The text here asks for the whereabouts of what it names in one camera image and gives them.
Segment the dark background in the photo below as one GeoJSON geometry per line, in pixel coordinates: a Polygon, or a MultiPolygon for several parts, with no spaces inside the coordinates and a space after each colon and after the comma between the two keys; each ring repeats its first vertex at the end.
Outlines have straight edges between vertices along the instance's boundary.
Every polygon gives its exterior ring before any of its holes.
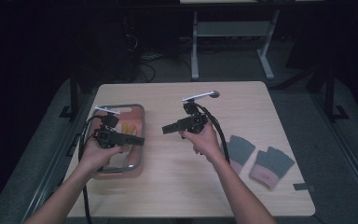
{"type": "MultiPolygon", "coordinates": [[[[117,2],[127,6],[130,1],[117,2]]],[[[55,92],[71,74],[77,74],[83,91],[107,82],[131,82],[140,52],[126,51],[130,43],[125,34],[137,35],[144,49],[171,54],[177,53],[178,36],[191,36],[191,11],[138,10],[123,26],[127,14],[122,11],[90,10],[78,7],[78,1],[65,3],[0,1],[0,192],[55,92]],[[105,34],[105,25],[113,25],[114,32],[105,34]],[[107,36],[114,43],[107,43],[107,36]],[[74,40],[101,57],[92,59],[74,40]]],[[[288,66],[331,66],[358,103],[358,1],[330,3],[322,10],[286,8],[274,38],[296,39],[288,66]]],[[[252,11],[255,16],[262,14],[252,11]]]]}

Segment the table leg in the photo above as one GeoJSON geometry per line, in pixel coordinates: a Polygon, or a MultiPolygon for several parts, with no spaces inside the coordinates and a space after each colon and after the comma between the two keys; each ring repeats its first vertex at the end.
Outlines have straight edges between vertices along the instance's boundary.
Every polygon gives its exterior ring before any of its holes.
{"type": "Polygon", "coordinates": [[[261,65],[263,66],[264,73],[268,79],[273,79],[274,74],[272,73],[271,68],[269,67],[269,61],[267,60],[267,51],[269,50],[269,43],[271,42],[272,35],[274,34],[275,26],[278,20],[280,10],[277,9],[274,11],[272,16],[272,20],[269,23],[268,31],[266,35],[266,43],[264,44],[262,49],[257,50],[258,58],[260,59],[261,65]]]}
{"type": "Polygon", "coordinates": [[[199,77],[199,60],[197,58],[197,11],[195,11],[193,21],[193,51],[191,52],[191,81],[197,81],[199,77]]]}

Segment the black wire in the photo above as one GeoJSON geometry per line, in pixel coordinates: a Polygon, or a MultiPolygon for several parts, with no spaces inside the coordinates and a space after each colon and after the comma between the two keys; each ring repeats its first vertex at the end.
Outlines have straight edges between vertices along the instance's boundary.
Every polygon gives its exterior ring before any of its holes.
{"type": "MultiPolygon", "coordinates": [[[[80,140],[79,140],[79,151],[78,151],[78,160],[80,161],[82,156],[83,156],[83,153],[84,153],[84,146],[86,145],[86,143],[89,141],[89,139],[92,137],[92,135],[90,135],[86,141],[84,141],[84,138],[86,136],[86,132],[87,132],[87,129],[89,127],[89,124],[90,122],[93,120],[93,119],[96,119],[96,118],[101,118],[101,116],[92,116],[91,118],[89,118],[86,123],[84,124],[83,126],[83,130],[81,132],[81,135],[80,135],[80,140]]],[[[84,186],[83,188],[83,199],[84,199],[84,210],[85,210],[85,213],[86,213],[86,220],[87,220],[87,223],[89,224],[92,224],[92,221],[91,221],[91,215],[90,215],[90,208],[89,208],[89,195],[87,193],[87,185],[84,186]]]]}
{"type": "Polygon", "coordinates": [[[226,138],[225,138],[225,135],[223,134],[222,128],[220,127],[219,121],[217,121],[217,119],[205,107],[203,107],[199,104],[195,104],[195,105],[198,108],[200,108],[206,114],[206,116],[208,116],[208,118],[211,120],[214,127],[216,128],[217,132],[219,133],[220,140],[222,141],[222,146],[223,146],[223,151],[225,153],[226,161],[228,162],[228,164],[230,164],[226,138]]]}
{"type": "Polygon", "coordinates": [[[190,72],[191,72],[191,66],[190,66],[190,64],[188,64],[188,62],[186,62],[185,60],[183,60],[183,59],[178,59],[179,61],[181,61],[182,63],[184,63],[185,65],[186,65],[186,67],[190,70],[190,72]]]}
{"type": "Polygon", "coordinates": [[[149,67],[153,71],[153,75],[152,75],[152,77],[150,79],[147,79],[147,76],[145,75],[144,82],[150,83],[151,81],[153,81],[153,79],[156,77],[156,69],[153,66],[151,66],[149,64],[146,64],[146,63],[139,63],[139,64],[143,65],[143,66],[146,66],[146,67],[149,67]]]}

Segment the handheld controller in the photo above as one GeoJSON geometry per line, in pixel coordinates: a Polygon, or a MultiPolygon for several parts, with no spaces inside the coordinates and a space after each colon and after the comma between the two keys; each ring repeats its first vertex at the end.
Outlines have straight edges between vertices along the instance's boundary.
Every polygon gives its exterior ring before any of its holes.
{"type": "Polygon", "coordinates": [[[201,114],[197,105],[194,101],[196,99],[202,98],[204,96],[211,96],[212,98],[217,98],[220,96],[218,91],[209,91],[199,95],[193,95],[187,98],[183,98],[182,102],[186,102],[183,105],[185,112],[189,115],[189,117],[184,119],[179,119],[177,122],[173,124],[166,125],[162,127],[162,132],[165,133],[175,133],[178,131],[188,131],[191,133],[200,133],[208,122],[207,116],[205,114],[201,114]]]}
{"type": "Polygon", "coordinates": [[[145,139],[132,134],[118,133],[114,130],[119,119],[109,113],[101,117],[101,126],[95,129],[92,137],[96,138],[101,148],[136,145],[143,146],[145,139]]]}

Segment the white desk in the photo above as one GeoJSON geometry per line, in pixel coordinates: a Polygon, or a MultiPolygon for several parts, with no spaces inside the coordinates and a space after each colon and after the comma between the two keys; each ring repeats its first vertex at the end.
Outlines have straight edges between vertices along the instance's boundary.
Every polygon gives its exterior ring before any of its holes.
{"type": "MultiPolygon", "coordinates": [[[[294,184],[304,183],[297,164],[273,191],[249,178],[258,150],[276,147],[296,160],[264,83],[192,82],[101,86],[93,106],[144,106],[145,157],[138,177],[91,179],[87,187],[92,217],[233,216],[212,165],[203,156],[195,155],[191,143],[178,133],[162,134],[161,130],[186,116],[182,97],[211,90],[219,91],[220,97],[202,98],[198,103],[219,120],[226,139],[236,134],[256,146],[241,171],[241,179],[275,217],[314,214],[309,192],[294,189],[294,184]]],[[[76,165],[74,156],[67,175],[76,165]]],[[[69,217],[83,216],[80,196],[69,217]]]]}
{"type": "MultiPolygon", "coordinates": [[[[323,0],[296,0],[296,2],[315,2],[323,0]]],[[[181,4],[212,4],[212,3],[258,3],[255,0],[181,0],[181,4]]],[[[275,30],[280,10],[276,9],[269,21],[198,21],[197,11],[194,12],[193,22],[193,49],[191,53],[191,79],[198,80],[200,77],[197,37],[199,36],[264,36],[265,44],[257,50],[257,56],[261,62],[264,73],[268,79],[274,75],[269,66],[267,51],[275,30]]]]}

